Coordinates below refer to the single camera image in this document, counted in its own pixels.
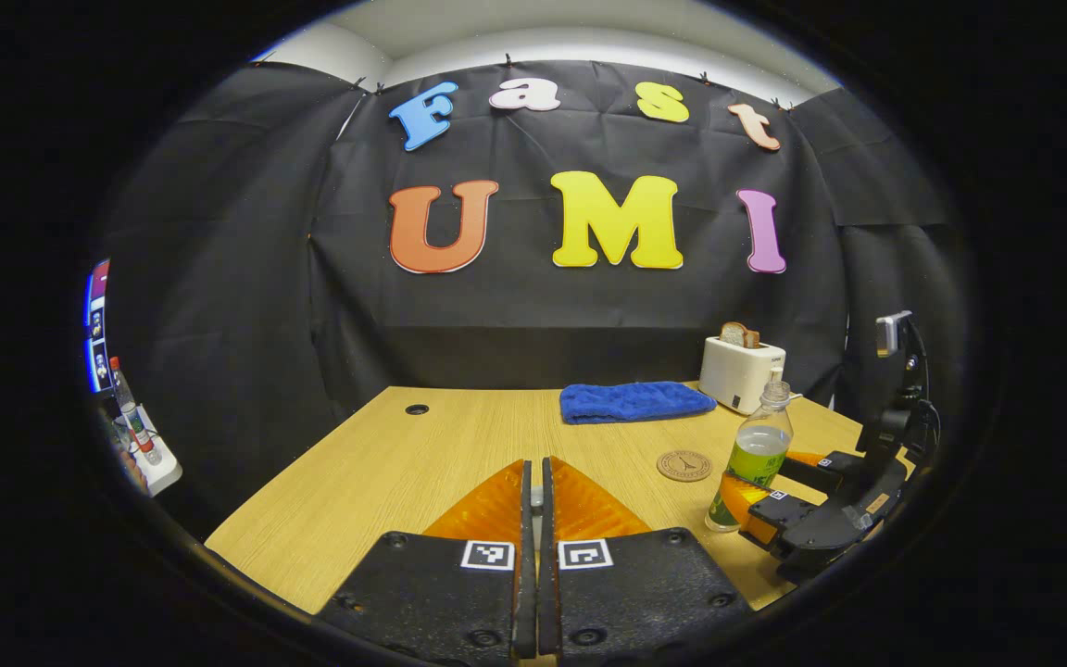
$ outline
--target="round cork coaster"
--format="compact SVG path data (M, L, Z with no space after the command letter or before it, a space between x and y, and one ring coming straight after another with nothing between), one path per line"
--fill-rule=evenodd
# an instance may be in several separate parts
M711 460L689 450L674 450L656 460L656 470L670 480L698 481L711 474Z

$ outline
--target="black fabric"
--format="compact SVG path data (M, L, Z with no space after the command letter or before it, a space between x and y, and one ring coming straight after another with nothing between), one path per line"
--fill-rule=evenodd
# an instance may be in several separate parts
M558 83L558 109L492 109L501 81ZM440 83L452 126L407 153L388 113ZM649 118L635 85L673 85L685 123ZM750 102L783 147L757 146L728 105ZM592 62L488 65L408 81L365 98L331 148L313 228L317 340L333 398L367 401L385 383L463 388L556 388L569 383L691 380L702 340L744 321L787 350L795 390L829 400L846 329L846 282L830 203L813 153L767 101L682 75ZM678 182L679 270L644 270L625 256L562 269L562 195L551 176L590 171L618 203L640 176ZM389 196L436 186L428 240L456 240L457 182L499 185L488 204L483 251L465 269L416 275L389 257ZM783 274L753 273L738 189L774 194ZM599 244L592 236L593 249ZM321 313L321 308L329 313Z
M943 181L859 98L831 90L792 110L829 191L846 261L850 330L834 410L869 422L902 380L902 354L876 358L875 318L910 309L930 359L944 434L966 404L977 331L973 257Z
M309 68L243 67L108 217L110 353L184 467L158 499L200 539L338 424L308 336L307 220L360 98Z

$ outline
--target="bread slice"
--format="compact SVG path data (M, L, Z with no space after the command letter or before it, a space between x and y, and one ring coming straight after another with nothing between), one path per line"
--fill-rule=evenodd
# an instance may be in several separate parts
M719 333L719 340L730 343L733 346L745 347L744 334L746 332L746 327L740 324L740 322L728 321L723 324L722 333Z

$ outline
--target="white wall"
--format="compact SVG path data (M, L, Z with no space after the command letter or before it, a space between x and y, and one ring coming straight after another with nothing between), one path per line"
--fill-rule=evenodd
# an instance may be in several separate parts
M305 65L345 81L365 77L361 88L376 90L394 60L361 35L330 22L314 22L272 46L255 60Z
M778 97L786 107L790 101L799 105L816 94L733 55L653 34L590 27L514 30L435 46L395 60L382 83L394 85L435 73L504 63L505 53L513 60L604 60L689 76L706 72L715 83L765 100Z

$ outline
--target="colorful foam letter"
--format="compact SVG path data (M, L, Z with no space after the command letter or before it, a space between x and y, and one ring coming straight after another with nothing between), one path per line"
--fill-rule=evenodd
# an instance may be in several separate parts
M448 273L469 265L483 250L488 196L499 189L494 180L465 180L452 187L452 193L463 201L460 235L445 249L427 243L427 220L440 190L435 186L398 190L389 197L394 206L394 228L389 232L389 253L394 261L411 273Z
M744 130L748 132L749 138L758 143L760 147L768 148L769 150L780 148L780 141L774 137L768 137L768 132L763 129L763 126L768 125L768 118L755 113L752 106L732 105L727 107L727 110L732 111L733 114L740 117L740 123L744 123Z
M783 273L784 257L776 247L776 221L771 219L771 208L776 206L774 195L759 190L736 190L735 195L748 208L748 226L752 228L752 255L748 257L748 268L757 273Z
M558 109L561 101L558 83L546 79L514 79L500 84L500 92L493 93L488 102L496 109L532 109L550 111Z
M557 266L594 266L599 254L588 243L587 228L618 265L638 233L632 264L641 269L681 269L682 253L673 241L673 194L678 185L660 176L636 179L623 206L589 171L554 174L551 186L562 191L562 247L555 250Z
M682 104L682 94L672 85L640 81L636 84L636 100L641 113L651 118L668 120L670 123L685 123L690 110Z
M402 127L405 128L407 150L423 146L452 126L447 120L435 120L435 114L446 116L452 113L452 101L446 94L456 93L457 90L459 85L453 81L442 81L426 93L418 94L418 97L394 107L389 117L402 122Z

